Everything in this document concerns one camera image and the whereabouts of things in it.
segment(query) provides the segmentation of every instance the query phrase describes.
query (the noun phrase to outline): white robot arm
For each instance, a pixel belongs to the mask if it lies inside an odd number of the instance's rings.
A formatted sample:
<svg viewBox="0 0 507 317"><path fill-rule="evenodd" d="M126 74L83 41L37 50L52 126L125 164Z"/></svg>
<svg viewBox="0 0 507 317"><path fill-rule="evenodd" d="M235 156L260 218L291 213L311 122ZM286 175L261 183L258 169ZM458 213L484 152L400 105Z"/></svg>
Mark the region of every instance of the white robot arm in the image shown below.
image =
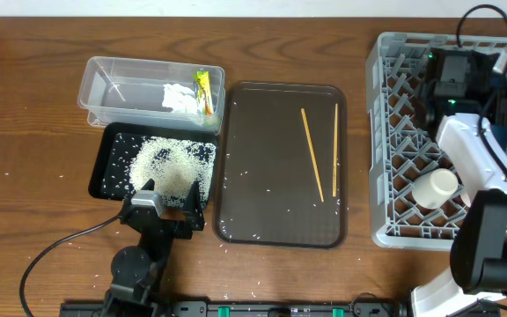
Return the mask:
<svg viewBox="0 0 507 317"><path fill-rule="evenodd" d="M446 116L436 135L437 144L455 165L468 196L463 197L463 201L469 206L479 190L499 189L507 194L506 177L477 135L478 120L478 114ZM507 157L492 135L488 119L483 120L482 127L496 155L507 167ZM430 283L415 288L411 294L414 317L450 315L472 305L477 299L497 301L505 296L501 292L485 291L465 294L449 268Z"/></svg>

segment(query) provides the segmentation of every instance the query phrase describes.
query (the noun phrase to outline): black tray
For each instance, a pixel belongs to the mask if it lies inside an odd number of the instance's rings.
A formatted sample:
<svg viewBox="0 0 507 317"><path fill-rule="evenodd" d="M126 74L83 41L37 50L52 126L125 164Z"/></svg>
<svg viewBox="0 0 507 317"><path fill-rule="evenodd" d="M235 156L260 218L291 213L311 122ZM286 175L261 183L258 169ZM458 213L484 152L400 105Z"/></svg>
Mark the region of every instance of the black tray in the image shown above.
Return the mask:
<svg viewBox="0 0 507 317"><path fill-rule="evenodd" d="M114 155L112 153L112 149L114 146L115 138L118 134L123 135L133 135L134 138L130 138L130 144L126 146L124 156L125 161L120 161L118 159L112 160L111 157ZM172 138L178 140L190 140L194 142L202 142L202 143L210 143L214 144L217 147L215 152L215 159L213 164L213 176L212 182L210 183L209 189L209 198L213 192L214 180L215 180L215 171L217 168L217 160L218 160L218 139L216 136L213 136L206 132L197 132L197 131L189 131L182 129L165 129L165 128L157 128L157 127L149 127L143 125L136 124L128 124L128 123L120 123L114 122L108 124L105 127L105 131L103 132L103 137L101 138L101 145L99 146L99 152L97 154L97 159L95 160L95 166L93 168L93 173L91 180L89 181L89 195L94 198L100 199L110 199L121 201L125 195L129 194L133 191L132 185L129 184L129 181L126 182L128 188L124 188L124 186L120 188L116 188L115 186L109 185L108 188L103 188L105 175L107 173L107 169L115 163L115 167L120 170L123 170L129 166L129 161L134 158L138 152L140 151L140 146L133 147L134 144L142 145L144 139L150 136L161 136L165 138Z"/></svg>
<svg viewBox="0 0 507 317"><path fill-rule="evenodd" d="M336 103L340 165L337 195L332 197ZM323 203L301 108L311 132ZM331 86L241 83L233 87L218 167L214 224L218 236L232 243L338 246L347 231L347 120L345 98Z"/></svg>

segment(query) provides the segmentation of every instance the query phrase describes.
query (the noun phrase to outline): yellow package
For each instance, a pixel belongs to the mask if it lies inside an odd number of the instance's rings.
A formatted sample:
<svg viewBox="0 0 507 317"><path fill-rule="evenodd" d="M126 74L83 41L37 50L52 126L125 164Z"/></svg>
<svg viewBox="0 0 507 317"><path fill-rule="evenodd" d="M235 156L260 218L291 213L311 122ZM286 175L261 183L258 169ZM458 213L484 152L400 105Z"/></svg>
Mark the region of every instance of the yellow package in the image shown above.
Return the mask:
<svg viewBox="0 0 507 317"><path fill-rule="evenodd" d="M212 96L210 94L210 79L207 71L197 71L195 74L197 87L197 105L202 114L212 115Z"/></svg>

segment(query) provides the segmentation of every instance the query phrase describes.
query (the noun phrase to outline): gray dish rack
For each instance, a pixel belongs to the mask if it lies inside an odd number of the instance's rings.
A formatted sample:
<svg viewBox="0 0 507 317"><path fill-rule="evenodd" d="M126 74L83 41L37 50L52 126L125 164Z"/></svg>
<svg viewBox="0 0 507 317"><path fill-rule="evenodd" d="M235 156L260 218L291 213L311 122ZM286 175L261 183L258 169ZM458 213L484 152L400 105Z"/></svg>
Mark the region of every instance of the gray dish rack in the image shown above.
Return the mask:
<svg viewBox="0 0 507 317"><path fill-rule="evenodd" d="M507 51L507 38L462 36L464 48ZM417 129L414 91L432 48L456 47L454 35L382 33L367 58L367 112L371 119L369 190L371 237L380 247L449 251L467 207L457 192L426 210L411 197L413 181L438 167L455 173L449 158Z"/></svg>

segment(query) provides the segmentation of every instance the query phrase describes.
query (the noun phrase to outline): clear plastic container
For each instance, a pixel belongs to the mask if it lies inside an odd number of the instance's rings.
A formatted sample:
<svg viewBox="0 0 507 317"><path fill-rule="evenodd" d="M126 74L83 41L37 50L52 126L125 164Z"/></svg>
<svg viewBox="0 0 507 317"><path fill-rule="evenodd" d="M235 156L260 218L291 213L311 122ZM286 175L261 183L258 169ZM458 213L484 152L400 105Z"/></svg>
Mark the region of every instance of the clear plastic container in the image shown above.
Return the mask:
<svg viewBox="0 0 507 317"><path fill-rule="evenodd" d="M209 72L214 113L181 114L162 107L164 84L194 88L194 74ZM163 127L220 132L224 114L224 70L216 66L93 57L87 63L77 103L89 110L94 127L125 122Z"/></svg>

